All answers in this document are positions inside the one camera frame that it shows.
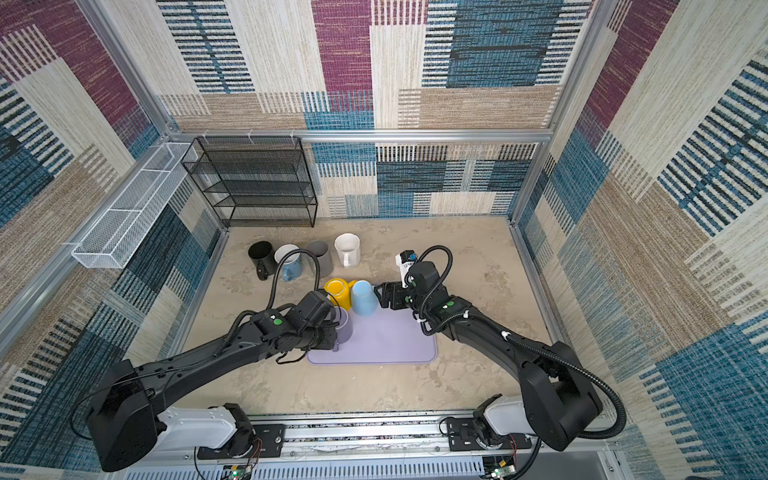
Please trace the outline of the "black ceramic mug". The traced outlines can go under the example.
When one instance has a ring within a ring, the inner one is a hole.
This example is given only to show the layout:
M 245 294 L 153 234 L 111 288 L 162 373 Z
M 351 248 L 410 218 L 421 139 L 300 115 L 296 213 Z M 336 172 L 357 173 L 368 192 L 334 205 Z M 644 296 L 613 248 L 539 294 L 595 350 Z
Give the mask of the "black ceramic mug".
M 269 241 L 258 241 L 248 249 L 248 256 L 256 268 L 257 277 L 261 281 L 268 280 L 270 276 L 276 273 L 277 262 L 274 254 L 274 247 Z

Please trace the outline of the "white ceramic mug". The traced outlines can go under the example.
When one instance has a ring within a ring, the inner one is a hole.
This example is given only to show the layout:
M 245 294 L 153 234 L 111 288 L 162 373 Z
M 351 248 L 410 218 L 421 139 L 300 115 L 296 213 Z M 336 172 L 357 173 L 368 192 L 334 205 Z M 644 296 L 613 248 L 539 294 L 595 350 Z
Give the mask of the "white ceramic mug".
M 334 241 L 334 247 L 344 268 L 355 268 L 361 261 L 360 238 L 353 233 L 343 233 Z

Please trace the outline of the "grey ceramic mug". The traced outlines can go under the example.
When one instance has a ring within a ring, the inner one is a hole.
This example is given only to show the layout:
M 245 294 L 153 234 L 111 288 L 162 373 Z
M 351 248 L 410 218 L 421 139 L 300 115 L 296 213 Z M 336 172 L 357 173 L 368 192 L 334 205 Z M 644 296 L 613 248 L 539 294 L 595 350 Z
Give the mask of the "grey ceramic mug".
M 322 240 L 313 240 L 307 244 L 306 249 L 318 259 L 320 277 L 330 276 L 334 270 L 334 264 L 328 244 Z

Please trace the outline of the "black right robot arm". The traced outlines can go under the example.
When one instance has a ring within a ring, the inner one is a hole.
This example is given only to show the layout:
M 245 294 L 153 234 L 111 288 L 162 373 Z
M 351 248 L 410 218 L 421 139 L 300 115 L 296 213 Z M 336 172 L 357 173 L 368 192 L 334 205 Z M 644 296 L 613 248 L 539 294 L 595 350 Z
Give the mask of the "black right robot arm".
M 597 378 L 584 370 L 562 342 L 547 345 L 523 337 L 483 314 L 472 302 L 450 294 L 431 261 L 412 265 L 402 281 L 374 287 L 380 306 L 409 309 L 426 336 L 443 334 L 479 351 L 519 384 L 522 409 L 533 434 L 563 451 L 576 438 L 605 439 L 613 427 L 591 430 L 603 411 Z

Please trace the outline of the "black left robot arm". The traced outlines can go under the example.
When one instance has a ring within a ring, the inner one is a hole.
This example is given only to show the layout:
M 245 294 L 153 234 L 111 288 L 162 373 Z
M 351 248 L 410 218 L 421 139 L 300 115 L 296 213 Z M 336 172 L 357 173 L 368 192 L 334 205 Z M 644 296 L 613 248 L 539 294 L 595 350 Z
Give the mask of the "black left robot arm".
M 85 423 L 101 469 L 129 467 L 169 427 L 160 414 L 217 378 L 293 350 L 330 350 L 337 338 L 335 305 L 323 290 L 297 304 L 238 314 L 227 334 L 173 357 L 135 366 L 122 360 L 103 374 L 88 400 Z

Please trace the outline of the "blue floral dotted mug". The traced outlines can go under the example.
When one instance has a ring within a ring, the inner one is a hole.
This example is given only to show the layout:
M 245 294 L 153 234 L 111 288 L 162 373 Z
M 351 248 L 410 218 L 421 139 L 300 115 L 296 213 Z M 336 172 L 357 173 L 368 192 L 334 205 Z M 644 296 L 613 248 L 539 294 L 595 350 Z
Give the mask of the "blue floral dotted mug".
M 280 278 L 284 282 L 291 282 L 300 278 L 303 274 L 303 264 L 301 254 L 292 254 L 298 246 L 294 244 L 284 244 L 274 253 L 274 260 L 277 264 L 282 264 L 280 268 Z

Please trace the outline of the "lavender plastic tray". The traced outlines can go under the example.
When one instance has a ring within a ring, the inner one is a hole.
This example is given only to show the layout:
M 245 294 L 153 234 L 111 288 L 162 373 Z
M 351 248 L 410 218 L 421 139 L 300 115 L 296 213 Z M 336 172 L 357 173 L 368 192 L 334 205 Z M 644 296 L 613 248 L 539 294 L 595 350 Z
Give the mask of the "lavender plastic tray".
M 313 365 L 428 364 L 437 358 L 437 340 L 422 334 L 409 310 L 382 309 L 359 316 L 347 313 L 339 343 L 332 350 L 313 350 Z

